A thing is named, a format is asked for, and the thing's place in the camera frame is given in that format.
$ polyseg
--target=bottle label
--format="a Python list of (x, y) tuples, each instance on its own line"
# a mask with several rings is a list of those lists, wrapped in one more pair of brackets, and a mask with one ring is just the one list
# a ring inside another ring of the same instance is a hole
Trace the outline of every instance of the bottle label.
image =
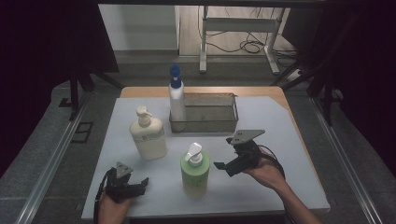
[(165, 131), (163, 129), (161, 129), (157, 133), (149, 133), (149, 134), (145, 134), (142, 136), (133, 136), (133, 138), (136, 143), (142, 143), (142, 142), (159, 139), (159, 138), (163, 137), (164, 135), (165, 135)]

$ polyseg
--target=blue cap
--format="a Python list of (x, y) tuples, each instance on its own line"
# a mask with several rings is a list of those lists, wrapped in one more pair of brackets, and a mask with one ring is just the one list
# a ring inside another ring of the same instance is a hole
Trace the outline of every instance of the blue cap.
[(181, 78), (180, 78), (180, 68), (178, 64), (173, 64), (170, 69), (171, 74), (171, 87), (174, 89), (178, 89), (181, 87)]

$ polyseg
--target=gray floor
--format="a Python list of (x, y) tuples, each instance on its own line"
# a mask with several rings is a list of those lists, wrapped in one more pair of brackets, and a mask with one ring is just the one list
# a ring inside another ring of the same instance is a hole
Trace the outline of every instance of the gray floor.
[[(265, 59), (210, 58), (208, 72), (198, 72), (198, 58), (177, 56), (119, 57), (120, 74), (111, 74), (127, 86), (166, 86), (168, 69), (180, 63), (186, 86), (266, 86), (274, 77)], [(71, 143), (53, 178), (47, 194), (38, 208), (34, 223), (91, 223), (81, 220), (82, 208), (91, 184), (93, 172), (105, 138), (106, 128), (120, 90), (93, 77), (96, 89), (88, 93), (90, 101), (81, 121), (93, 122), (92, 133), (85, 144)], [(324, 129), (310, 99), (305, 94), (308, 83), (286, 92), (319, 179), (332, 206), (320, 218), (325, 223), (369, 223), (346, 175), (334, 155)], [(0, 223), (14, 223), (51, 152), (56, 148), (70, 115), (70, 108), (58, 107), (63, 97), (69, 97), (68, 83), (53, 90), (52, 103), (8, 171), (0, 180)], [(337, 104), (332, 107), (333, 128), (346, 151), (362, 184), (383, 220), (396, 220), (396, 181), (375, 151), (345, 118)], [(134, 220), (134, 223), (281, 223), (279, 218), (243, 217), (221, 219)]]

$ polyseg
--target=wall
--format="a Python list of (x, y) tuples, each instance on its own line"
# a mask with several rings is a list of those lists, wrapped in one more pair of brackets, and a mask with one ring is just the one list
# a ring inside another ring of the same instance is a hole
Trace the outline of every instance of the wall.
[(178, 6), (99, 8), (114, 50), (178, 49)]

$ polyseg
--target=white pump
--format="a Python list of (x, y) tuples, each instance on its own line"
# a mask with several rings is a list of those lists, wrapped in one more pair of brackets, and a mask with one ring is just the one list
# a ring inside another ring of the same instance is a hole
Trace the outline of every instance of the white pump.
[(152, 114), (149, 113), (148, 108), (145, 105), (140, 105), (136, 109), (136, 115), (139, 117), (139, 125), (141, 127), (147, 127), (151, 123)]
[(199, 166), (202, 163), (202, 147), (198, 143), (192, 143), (187, 152), (185, 161), (188, 161), (191, 166)]

